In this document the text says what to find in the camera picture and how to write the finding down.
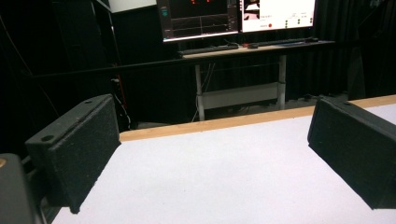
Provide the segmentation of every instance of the wooden table edge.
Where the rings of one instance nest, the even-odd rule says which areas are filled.
[[[396,104],[396,95],[380,96],[361,100],[350,101],[350,103],[362,108]],[[300,107],[294,109],[278,110],[260,114],[238,116],[226,119],[212,119],[192,123],[169,125],[157,128],[132,130],[120,133],[121,142],[139,139],[164,137],[183,133],[198,133],[216,129],[231,128],[242,125],[262,123],[280,119],[293,119],[303,116],[311,116],[314,106]]]

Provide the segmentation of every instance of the red display graphic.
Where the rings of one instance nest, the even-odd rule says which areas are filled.
[[[191,3],[193,5],[202,4],[202,3],[210,3],[210,2],[213,2],[213,0],[191,0]]]

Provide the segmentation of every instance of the table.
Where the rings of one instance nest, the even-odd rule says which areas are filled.
[[[352,102],[396,123],[396,95]],[[53,223],[394,223],[308,146],[314,107],[130,131]]]
[[[252,51],[261,52],[265,54],[267,51],[274,49],[288,49],[295,47],[306,47],[312,45],[323,45],[329,44],[332,41],[319,41],[313,43],[291,43],[285,45],[277,46],[265,46],[258,47],[257,49],[242,48],[222,50],[208,53],[198,53],[192,55],[183,56],[184,59],[196,59],[196,58],[208,58],[208,57],[221,57],[224,55],[232,54],[247,54]],[[241,105],[252,102],[259,102],[264,100],[277,99],[277,105],[279,109],[285,108],[285,94],[286,94],[286,62],[287,62],[287,52],[285,54],[279,55],[279,74],[277,82],[228,89],[225,91],[202,91],[202,81],[201,81],[201,63],[195,65],[195,77],[197,84],[197,107],[199,113],[199,119],[205,120],[205,109],[212,109],[217,107],[223,107],[228,105]]]

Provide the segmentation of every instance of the white table surface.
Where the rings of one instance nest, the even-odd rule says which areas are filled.
[[[367,110],[396,123],[396,105]],[[80,212],[52,223],[396,223],[308,146],[311,118],[123,142]]]

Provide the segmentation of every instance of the monitor screen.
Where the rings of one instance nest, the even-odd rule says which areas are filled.
[[[237,34],[237,0],[157,0],[163,42]]]
[[[240,32],[311,27],[315,0],[240,0]]]

